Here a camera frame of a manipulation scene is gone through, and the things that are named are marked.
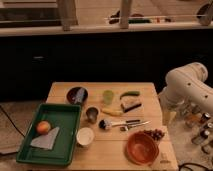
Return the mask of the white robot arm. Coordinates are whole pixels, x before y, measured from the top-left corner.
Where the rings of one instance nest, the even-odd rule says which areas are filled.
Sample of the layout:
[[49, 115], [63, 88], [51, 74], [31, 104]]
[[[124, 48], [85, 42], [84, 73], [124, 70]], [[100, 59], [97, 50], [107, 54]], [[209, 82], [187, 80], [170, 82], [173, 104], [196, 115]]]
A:
[[207, 77], [207, 68], [199, 62], [172, 69], [166, 74], [166, 86], [158, 94], [164, 125], [169, 124], [174, 112], [186, 101], [213, 114], [213, 88], [205, 84]]

